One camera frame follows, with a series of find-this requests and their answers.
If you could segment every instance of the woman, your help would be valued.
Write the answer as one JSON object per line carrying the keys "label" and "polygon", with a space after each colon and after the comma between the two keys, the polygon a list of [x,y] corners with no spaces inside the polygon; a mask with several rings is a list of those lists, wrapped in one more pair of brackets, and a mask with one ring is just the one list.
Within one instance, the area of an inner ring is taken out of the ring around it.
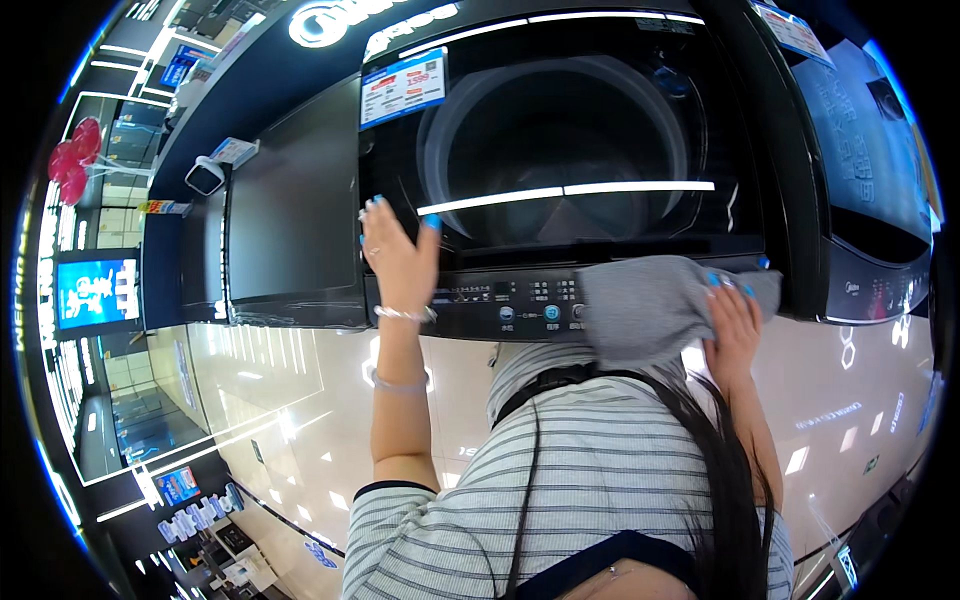
{"label": "woman", "polygon": [[782,480],[750,376],[762,318],[749,289],[717,281],[708,292],[706,412],[682,367],[599,372],[585,346],[510,345],[491,436],[437,495],[418,332],[440,220],[428,215],[414,246],[374,200],[361,217],[383,301],[374,482],[354,498],[345,598],[789,598]]}

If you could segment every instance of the gray striped shirt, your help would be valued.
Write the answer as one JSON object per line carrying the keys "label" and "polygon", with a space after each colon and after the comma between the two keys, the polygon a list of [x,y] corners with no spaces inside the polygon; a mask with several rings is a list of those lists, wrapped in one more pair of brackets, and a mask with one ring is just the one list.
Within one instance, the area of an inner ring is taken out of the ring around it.
{"label": "gray striped shirt", "polygon": [[[589,348],[515,345],[498,359],[487,415],[537,373],[595,360]],[[711,526],[706,466],[691,436],[644,383],[600,377],[532,398],[540,466],[530,499],[522,583],[621,531],[692,551],[691,519]],[[529,402],[499,423],[457,487],[364,492],[350,514],[344,598],[493,598],[503,594],[535,439]],[[763,509],[757,509],[762,527]],[[793,555],[774,519],[768,598],[786,600]]]}

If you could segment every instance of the washing machine drum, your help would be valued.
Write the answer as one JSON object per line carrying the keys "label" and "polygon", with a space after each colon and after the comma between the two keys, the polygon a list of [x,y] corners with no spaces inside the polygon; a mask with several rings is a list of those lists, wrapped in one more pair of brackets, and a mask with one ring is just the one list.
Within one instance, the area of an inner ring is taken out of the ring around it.
{"label": "washing machine drum", "polygon": [[[418,131],[417,163],[431,204],[580,183],[688,179],[686,132],[662,85],[621,60],[537,60],[451,83]],[[682,194],[557,197],[443,218],[489,246],[637,239]]]}

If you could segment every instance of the glossy floor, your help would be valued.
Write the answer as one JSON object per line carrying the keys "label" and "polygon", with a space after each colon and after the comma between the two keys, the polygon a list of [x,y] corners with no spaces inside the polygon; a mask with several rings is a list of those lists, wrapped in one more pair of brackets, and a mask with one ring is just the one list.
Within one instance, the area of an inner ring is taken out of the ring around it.
{"label": "glossy floor", "polygon": [[[151,338],[158,378],[177,340],[189,348],[203,419],[222,432],[218,443],[233,440],[220,448],[232,474],[304,530],[345,547],[349,505],[372,477],[376,331],[177,327]],[[432,375],[434,464],[442,486],[453,487],[487,438],[495,344],[421,338],[421,346]],[[689,348],[684,362],[701,370],[702,351]],[[930,369],[924,319],[851,328],[776,318],[766,326],[754,377],[785,473],[783,515],[795,558],[853,525],[920,458],[933,429],[920,431]],[[181,387],[167,387],[182,395]],[[236,520],[283,585],[297,598],[339,598],[340,571],[322,566],[293,529],[254,508]],[[798,580],[817,556],[798,566]]]}

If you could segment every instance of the silver bracelet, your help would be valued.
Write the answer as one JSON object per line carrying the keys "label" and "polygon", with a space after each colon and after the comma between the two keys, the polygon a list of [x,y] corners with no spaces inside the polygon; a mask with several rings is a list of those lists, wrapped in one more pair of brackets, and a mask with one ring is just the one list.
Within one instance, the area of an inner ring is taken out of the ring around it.
{"label": "silver bracelet", "polygon": [[421,392],[426,393],[426,383],[429,375],[426,374],[426,371],[423,372],[423,380],[420,383],[411,383],[409,385],[400,385],[396,383],[387,383],[376,374],[376,368],[373,369],[370,375],[370,379],[373,380],[374,388],[380,388],[382,390],[387,390],[389,392],[394,392],[396,394],[419,394]]}
{"label": "silver bracelet", "polygon": [[424,306],[423,312],[421,313],[405,313],[391,308],[390,306],[380,306],[378,304],[373,308],[373,314],[378,317],[387,317],[388,319],[409,319],[410,321],[416,321],[417,323],[437,322],[437,311],[429,306]]}

